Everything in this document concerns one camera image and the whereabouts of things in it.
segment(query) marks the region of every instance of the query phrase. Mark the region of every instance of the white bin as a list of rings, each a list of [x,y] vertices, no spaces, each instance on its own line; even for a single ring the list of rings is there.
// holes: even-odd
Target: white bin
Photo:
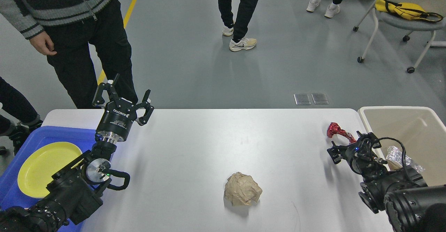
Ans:
[[[446,127],[437,114],[426,107],[363,107],[358,111],[367,132],[378,138],[400,140],[407,156],[423,166],[423,178],[429,186],[446,184]],[[385,156],[397,142],[382,140]]]

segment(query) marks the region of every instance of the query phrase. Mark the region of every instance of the blue tray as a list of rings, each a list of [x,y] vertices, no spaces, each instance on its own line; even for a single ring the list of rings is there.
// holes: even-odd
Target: blue tray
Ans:
[[[23,194],[17,184],[17,176],[24,161],[39,148],[58,141],[67,141],[78,146],[82,152],[91,149],[94,144],[95,130],[73,129],[70,127],[45,126],[36,129],[29,135],[11,164],[0,177],[0,207],[5,210],[11,206],[29,208],[39,199]],[[60,232],[79,232],[83,223],[62,226]]]

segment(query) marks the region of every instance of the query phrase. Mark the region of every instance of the jacket zipper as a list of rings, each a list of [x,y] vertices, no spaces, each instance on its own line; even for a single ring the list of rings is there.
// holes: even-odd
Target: jacket zipper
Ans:
[[[90,5],[89,5],[85,0],[83,0],[83,2],[84,2],[84,4],[86,5],[86,7],[88,8],[88,11],[89,11],[89,12],[91,13],[91,15],[93,16],[94,21],[97,21],[98,18],[96,18],[96,15],[94,14],[93,10],[91,10]]]

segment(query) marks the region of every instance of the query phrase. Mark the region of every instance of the brown paper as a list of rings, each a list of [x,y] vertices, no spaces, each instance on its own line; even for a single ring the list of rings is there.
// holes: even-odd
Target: brown paper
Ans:
[[[254,179],[240,172],[233,173],[224,188],[224,196],[233,206],[250,206],[251,200],[257,202],[261,194],[262,189]]]

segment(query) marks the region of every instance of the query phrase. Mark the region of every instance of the white sneaker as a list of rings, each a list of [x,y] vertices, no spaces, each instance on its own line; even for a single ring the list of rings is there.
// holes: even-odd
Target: white sneaker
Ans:
[[[327,8],[327,11],[325,11],[325,17],[331,19],[335,14],[338,14],[341,11],[341,7],[339,5],[336,5],[335,7],[332,7],[332,5],[329,5]]]
[[[318,7],[321,3],[321,0],[310,0],[308,3],[308,7],[307,7],[307,12],[308,13],[312,13],[314,12],[314,10],[316,9],[316,7]]]
[[[238,52],[240,50],[250,50],[253,49],[257,45],[257,40],[253,38],[245,38],[243,37],[239,43],[235,43],[234,40],[229,42],[229,50],[233,52]]]
[[[224,36],[231,36],[234,33],[234,27],[227,27],[225,25],[223,25],[223,35]]]

